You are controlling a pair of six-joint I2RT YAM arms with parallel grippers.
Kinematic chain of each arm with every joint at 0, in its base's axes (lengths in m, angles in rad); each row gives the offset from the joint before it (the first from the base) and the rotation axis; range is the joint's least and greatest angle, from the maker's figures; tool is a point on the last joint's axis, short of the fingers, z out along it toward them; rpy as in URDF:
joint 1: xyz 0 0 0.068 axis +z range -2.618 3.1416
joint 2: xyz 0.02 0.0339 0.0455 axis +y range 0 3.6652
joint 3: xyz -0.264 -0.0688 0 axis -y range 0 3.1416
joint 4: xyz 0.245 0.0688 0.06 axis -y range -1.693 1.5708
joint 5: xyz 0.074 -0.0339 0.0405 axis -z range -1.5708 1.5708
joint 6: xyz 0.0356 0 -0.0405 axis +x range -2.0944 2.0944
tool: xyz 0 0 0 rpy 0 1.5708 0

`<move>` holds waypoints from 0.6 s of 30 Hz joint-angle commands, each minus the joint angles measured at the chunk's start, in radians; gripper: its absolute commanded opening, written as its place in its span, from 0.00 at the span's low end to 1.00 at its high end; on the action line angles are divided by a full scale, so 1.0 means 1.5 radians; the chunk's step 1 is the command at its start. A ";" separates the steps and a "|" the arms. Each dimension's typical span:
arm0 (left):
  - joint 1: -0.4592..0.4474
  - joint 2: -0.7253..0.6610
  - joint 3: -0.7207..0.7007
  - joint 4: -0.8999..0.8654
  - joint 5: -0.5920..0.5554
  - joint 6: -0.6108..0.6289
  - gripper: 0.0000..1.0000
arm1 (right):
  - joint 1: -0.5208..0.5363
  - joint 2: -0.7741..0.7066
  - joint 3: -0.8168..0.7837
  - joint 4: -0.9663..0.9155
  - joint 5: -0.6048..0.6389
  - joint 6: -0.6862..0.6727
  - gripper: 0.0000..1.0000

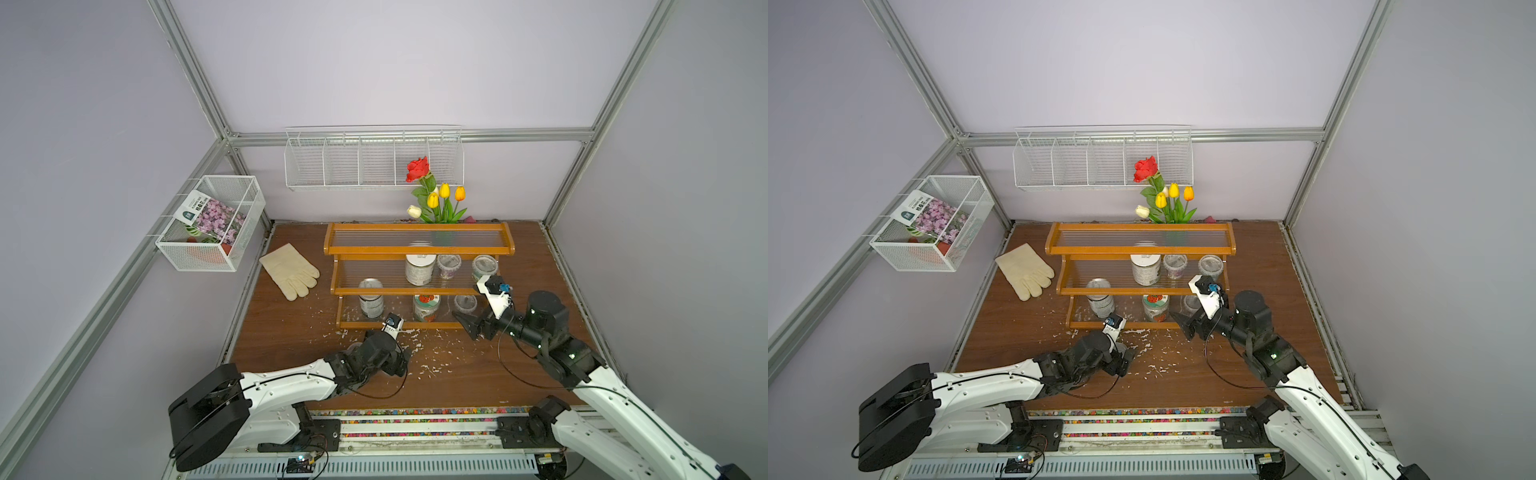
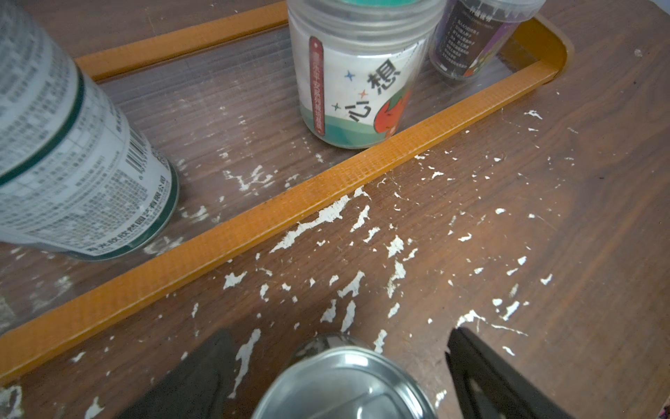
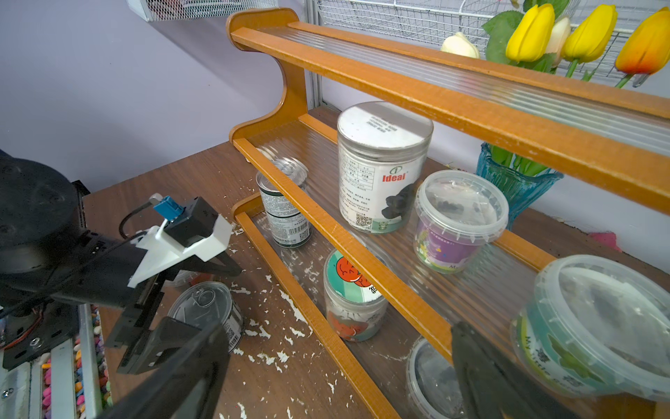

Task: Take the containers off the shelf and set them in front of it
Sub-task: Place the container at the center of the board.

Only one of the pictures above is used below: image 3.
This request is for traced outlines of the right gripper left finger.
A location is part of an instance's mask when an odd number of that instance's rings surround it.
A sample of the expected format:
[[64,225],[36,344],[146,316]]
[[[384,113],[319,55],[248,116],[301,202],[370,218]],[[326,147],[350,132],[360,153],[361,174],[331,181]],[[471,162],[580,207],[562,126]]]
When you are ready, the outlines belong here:
[[101,418],[212,418],[230,363],[223,324],[200,331]]

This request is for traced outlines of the tall white Ideal jar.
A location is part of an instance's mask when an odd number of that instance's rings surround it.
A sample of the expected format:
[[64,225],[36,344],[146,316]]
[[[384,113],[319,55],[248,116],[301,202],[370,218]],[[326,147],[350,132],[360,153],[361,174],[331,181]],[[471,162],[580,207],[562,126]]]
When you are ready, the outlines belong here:
[[370,234],[404,227],[414,207],[434,122],[385,101],[350,106],[337,120],[340,213]]

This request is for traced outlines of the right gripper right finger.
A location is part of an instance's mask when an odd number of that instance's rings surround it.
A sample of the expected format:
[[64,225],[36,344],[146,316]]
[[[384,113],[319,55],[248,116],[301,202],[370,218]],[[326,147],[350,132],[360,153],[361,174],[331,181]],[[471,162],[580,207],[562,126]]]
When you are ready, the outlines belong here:
[[451,328],[452,358],[468,418],[574,418],[466,322]]

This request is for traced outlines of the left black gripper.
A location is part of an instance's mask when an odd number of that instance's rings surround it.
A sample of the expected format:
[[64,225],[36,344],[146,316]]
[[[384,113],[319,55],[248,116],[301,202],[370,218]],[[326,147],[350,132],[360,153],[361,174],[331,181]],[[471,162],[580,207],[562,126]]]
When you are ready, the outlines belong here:
[[162,286],[167,280],[167,277],[152,277],[140,284],[139,300],[124,308],[105,339],[106,347],[125,349],[117,368],[119,374],[140,375],[159,368],[200,333],[199,328],[169,316],[151,328],[164,296]]

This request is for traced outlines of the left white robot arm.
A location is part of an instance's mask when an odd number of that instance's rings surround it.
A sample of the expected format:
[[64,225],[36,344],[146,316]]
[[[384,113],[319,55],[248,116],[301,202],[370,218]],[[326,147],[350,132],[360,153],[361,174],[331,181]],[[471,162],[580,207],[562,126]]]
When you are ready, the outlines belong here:
[[118,368],[139,375],[169,359],[195,328],[152,321],[162,286],[181,271],[200,271],[196,255],[162,250],[153,233],[127,241],[82,225],[80,195],[58,171],[1,157],[1,316],[7,369],[33,360],[73,335],[84,303],[122,311],[108,347],[124,347]]

